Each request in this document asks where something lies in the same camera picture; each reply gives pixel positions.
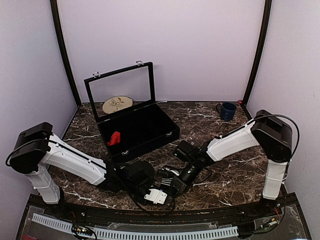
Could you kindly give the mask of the red white sock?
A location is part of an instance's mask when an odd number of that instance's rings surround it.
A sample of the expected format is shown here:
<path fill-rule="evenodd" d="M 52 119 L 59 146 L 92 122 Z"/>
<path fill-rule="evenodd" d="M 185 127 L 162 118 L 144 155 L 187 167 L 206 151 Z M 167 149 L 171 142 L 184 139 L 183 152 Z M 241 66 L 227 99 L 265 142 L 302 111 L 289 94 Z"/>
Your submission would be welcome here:
<path fill-rule="evenodd" d="M 107 142 L 108 146 L 114 146 L 116 144 L 119 144 L 121 142 L 121 133 L 118 131 L 115 131 L 111 137 L 110 140 Z"/>

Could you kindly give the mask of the black striped sock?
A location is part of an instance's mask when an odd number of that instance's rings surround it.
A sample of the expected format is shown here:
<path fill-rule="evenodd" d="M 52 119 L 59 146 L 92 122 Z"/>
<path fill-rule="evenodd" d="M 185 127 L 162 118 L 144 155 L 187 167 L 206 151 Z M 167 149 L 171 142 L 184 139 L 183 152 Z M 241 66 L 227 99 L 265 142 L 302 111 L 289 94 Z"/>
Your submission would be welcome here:
<path fill-rule="evenodd" d="M 174 178 L 173 177 L 163 177 L 160 181 L 160 187 L 164 188 L 164 189 L 169 189 L 170 187 L 172 187 L 172 182 L 173 182 Z"/>

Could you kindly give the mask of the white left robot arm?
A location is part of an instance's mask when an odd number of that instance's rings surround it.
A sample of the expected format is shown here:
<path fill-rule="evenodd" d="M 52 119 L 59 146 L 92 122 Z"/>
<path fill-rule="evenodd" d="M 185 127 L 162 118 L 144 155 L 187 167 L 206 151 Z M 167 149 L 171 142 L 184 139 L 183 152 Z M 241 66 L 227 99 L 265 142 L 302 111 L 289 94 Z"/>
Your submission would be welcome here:
<path fill-rule="evenodd" d="M 58 217 L 67 218 L 71 208 L 45 165 L 65 170 L 103 190 L 125 191 L 141 205 L 174 203 L 170 193 L 155 185 L 156 172 L 149 162 L 115 163 L 92 157 L 62 141 L 52 129 L 50 123 L 43 122 L 21 132 L 5 164 L 25 175 Z"/>

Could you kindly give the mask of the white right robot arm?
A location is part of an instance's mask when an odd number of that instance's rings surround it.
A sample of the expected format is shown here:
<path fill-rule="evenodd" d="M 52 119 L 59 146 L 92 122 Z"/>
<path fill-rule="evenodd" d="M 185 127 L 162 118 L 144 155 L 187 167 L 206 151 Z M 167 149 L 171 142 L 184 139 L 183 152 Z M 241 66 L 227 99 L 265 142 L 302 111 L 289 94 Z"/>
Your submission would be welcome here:
<path fill-rule="evenodd" d="M 262 191 L 263 200 L 255 205 L 255 213 L 260 217 L 266 217 L 275 208 L 273 200 L 279 196 L 287 166 L 296 150 L 292 146 L 293 130 L 283 121 L 284 118 L 283 115 L 260 110 L 254 119 L 230 133 L 206 141 L 201 147 L 182 140 L 173 154 L 188 164 L 173 177 L 169 192 L 174 197 L 180 196 L 205 167 L 235 153 L 260 146 L 268 164 Z"/>

